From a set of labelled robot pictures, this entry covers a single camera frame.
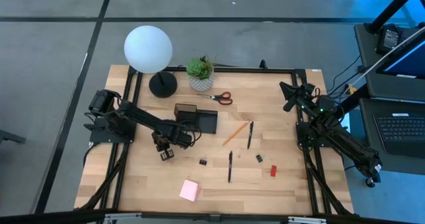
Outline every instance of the wooden table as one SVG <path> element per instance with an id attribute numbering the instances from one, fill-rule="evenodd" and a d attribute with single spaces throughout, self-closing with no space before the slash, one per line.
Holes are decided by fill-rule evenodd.
<path id="1" fill-rule="evenodd" d="M 112 65 L 106 88 L 124 91 L 126 65 Z M 326 91 L 320 70 L 306 70 L 307 81 Z M 307 178 L 302 151 L 297 146 L 296 109 L 287 113 L 279 82 L 292 83 L 288 74 L 216 72 L 214 86 L 207 93 L 232 93 L 233 104 L 196 96 L 185 72 L 176 72 L 178 89 L 169 98 L 156 98 L 149 91 L 150 74 L 144 74 L 138 106 L 165 119 L 174 119 L 174 105 L 196 104 L 204 110 L 218 110 L 216 134 L 203 134 L 196 144 L 183 150 L 171 146 L 175 157 L 162 162 L 151 138 L 152 130 L 137 125 L 130 146 L 119 209 L 185 213 L 237 213 L 262 215 L 311 215 Z M 130 91 L 134 90 L 135 78 Z M 246 120 L 254 121 L 251 147 L 246 149 L 249 127 L 245 127 L 224 147 L 222 143 Z M 103 182 L 111 144 L 100 144 L 88 155 L 75 207 L 84 205 Z M 227 182 L 228 154 L 233 151 L 232 182 Z M 258 163 L 256 155 L 263 157 Z M 344 207 L 353 211 L 341 157 L 331 148 L 321 148 L 325 177 Z M 199 164 L 205 158 L 207 166 Z M 270 176 L 272 165 L 278 167 Z M 200 184 L 197 201 L 179 197 L 185 179 Z M 319 210 L 323 202 L 316 184 Z M 114 196 L 110 189 L 108 207 Z"/>

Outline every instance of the black lamp base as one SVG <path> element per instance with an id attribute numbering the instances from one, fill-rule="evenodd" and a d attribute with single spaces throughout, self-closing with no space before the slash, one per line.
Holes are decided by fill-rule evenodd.
<path id="1" fill-rule="evenodd" d="M 149 81 L 149 89 L 158 98 L 167 98 L 177 90 L 177 79 L 168 72 L 158 72 Z"/>

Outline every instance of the succulent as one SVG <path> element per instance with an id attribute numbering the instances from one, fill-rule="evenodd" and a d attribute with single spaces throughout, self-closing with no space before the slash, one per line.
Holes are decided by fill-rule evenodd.
<path id="1" fill-rule="evenodd" d="M 213 72 L 213 64 L 207 58 L 194 58 L 186 68 L 187 74 L 197 78 L 199 80 L 204 80 L 209 78 Z"/>

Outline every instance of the spherical lamp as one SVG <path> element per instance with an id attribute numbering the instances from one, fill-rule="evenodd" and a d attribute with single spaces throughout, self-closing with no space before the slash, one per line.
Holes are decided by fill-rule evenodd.
<path id="1" fill-rule="evenodd" d="M 170 63 L 173 45 L 161 29 L 150 25 L 135 28 L 124 42 L 128 63 L 137 71 L 156 73 L 149 81 L 149 89 L 158 98 L 170 97 L 177 89 L 177 80 L 169 72 L 160 72 Z"/>

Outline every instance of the floor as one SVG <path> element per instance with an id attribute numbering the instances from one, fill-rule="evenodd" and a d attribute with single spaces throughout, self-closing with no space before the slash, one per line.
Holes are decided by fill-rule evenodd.
<path id="1" fill-rule="evenodd" d="M 331 88 L 333 77 L 359 55 L 353 24 L 372 21 L 391 1 L 110 0 L 102 9 L 104 0 L 0 0 L 0 129 L 27 137 L 23 145 L 0 145 L 0 215 L 33 211 L 63 138 L 46 211 L 73 208 L 89 137 L 83 113 L 104 86 L 109 66 L 127 64 L 123 43 L 135 27 L 155 25 L 169 35 L 170 66 L 202 55 L 234 66 L 255 67 L 265 59 L 269 67 L 320 68 Z M 391 21 L 408 27 L 423 17 L 420 0 L 410 0 Z M 76 82 L 84 76 L 84 85 Z M 68 137 L 60 131 L 69 131 Z M 384 171 L 381 178 L 369 189 L 359 172 L 347 171 L 355 212 L 424 222 L 425 177 Z"/>

